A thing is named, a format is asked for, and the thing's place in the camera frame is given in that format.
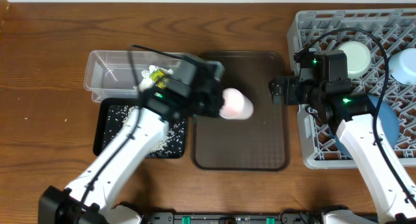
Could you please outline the pink and white cup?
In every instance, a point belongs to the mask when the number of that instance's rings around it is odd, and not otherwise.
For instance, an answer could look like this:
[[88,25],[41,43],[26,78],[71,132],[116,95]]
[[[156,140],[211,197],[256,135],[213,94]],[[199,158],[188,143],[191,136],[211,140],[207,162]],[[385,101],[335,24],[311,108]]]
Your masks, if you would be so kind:
[[240,91],[234,88],[226,88],[222,97],[224,104],[219,111],[222,118],[228,120],[245,120],[249,119],[253,112],[252,102]]

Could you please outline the green snack wrapper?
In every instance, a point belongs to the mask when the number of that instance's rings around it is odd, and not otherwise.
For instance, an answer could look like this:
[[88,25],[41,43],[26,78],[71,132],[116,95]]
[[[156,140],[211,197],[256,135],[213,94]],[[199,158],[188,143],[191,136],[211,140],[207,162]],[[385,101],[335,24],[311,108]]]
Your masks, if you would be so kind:
[[152,71],[149,76],[152,81],[151,87],[156,86],[160,89],[165,89],[169,76],[169,74],[160,69]]

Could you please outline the white tissue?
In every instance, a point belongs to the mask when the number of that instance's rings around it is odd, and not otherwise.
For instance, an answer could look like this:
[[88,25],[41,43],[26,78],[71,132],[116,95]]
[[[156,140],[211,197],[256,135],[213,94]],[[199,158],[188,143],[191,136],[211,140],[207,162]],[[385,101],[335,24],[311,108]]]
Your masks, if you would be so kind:
[[173,75],[174,71],[172,69],[166,69],[166,68],[162,68],[160,66],[154,66],[154,65],[150,65],[149,68],[147,70],[141,71],[141,76],[142,76],[142,80],[139,82],[139,85],[133,86],[133,89],[136,91],[143,91],[146,90],[148,88],[151,88],[151,79],[150,79],[150,73],[152,71],[155,70],[162,70],[163,72],[169,74],[169,75]]

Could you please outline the mint green bowl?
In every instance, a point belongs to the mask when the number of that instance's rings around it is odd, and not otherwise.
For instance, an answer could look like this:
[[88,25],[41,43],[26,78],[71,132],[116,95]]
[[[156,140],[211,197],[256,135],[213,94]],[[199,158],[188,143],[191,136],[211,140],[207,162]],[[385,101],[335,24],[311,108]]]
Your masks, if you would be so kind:
[[356,79],[364,75],[371,66],[370,49],[357,41],[344,42],[337,50],[342,50],[347,57],[348,78]]

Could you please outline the dark blue plate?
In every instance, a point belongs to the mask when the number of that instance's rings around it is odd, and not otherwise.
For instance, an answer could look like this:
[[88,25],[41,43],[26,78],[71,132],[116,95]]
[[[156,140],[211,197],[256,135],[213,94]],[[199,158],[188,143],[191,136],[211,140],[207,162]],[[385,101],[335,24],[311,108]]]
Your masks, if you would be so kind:
[[[353,157],[345,144],[341,143],[339,137],[336,136],[336,131],[339,129],[339,125],[343,119],[349,121],[352,120],[353,116],[362,114],[373,115],[378,100],[379,97],[367,95],[366,93],[351,93],[349,95],[333,96],[330,98],[333,117],[328,121],[328,126],[331,133],[335,136],[336,147],[350,159],[353,159]],[[393,149],[398,142],[400,134],[398,118],[393,109],[384,101],[381,103],[378,117],[380,118],[385,137]]]

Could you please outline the light blue bowl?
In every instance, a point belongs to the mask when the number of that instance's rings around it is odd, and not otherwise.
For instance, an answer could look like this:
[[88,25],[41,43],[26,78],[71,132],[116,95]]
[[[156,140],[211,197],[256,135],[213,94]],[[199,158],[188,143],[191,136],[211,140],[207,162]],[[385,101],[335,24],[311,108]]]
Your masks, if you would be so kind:
[[391,76],[401,84],[415,84],[416,48],[405,49],[389,59]]

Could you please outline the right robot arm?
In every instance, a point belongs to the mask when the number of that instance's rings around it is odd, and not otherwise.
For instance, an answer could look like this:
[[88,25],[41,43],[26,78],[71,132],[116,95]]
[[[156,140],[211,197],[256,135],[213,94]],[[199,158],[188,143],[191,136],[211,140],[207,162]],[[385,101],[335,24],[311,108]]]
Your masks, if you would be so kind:
[[345,53],[303,49],[294,59],[300,65],[297,76],[275,77],[268,84],[273,103],[305,105],[329,126],[359,169],[379,223],[414,223],[415,183],[386,138],[381,105],[353,92]]

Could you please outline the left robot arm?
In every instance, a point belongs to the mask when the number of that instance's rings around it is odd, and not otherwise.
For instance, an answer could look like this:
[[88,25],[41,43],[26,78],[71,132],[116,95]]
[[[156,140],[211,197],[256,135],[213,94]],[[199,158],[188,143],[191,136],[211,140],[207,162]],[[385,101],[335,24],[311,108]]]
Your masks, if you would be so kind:
[[220,62],[183,56],[177,70],[138,93],[123,128],[64,190],[50,186],[38,203],[39,223],[141,223],[132,208],[115,203],[152,147],[183,116],[217,118],[224,104]]

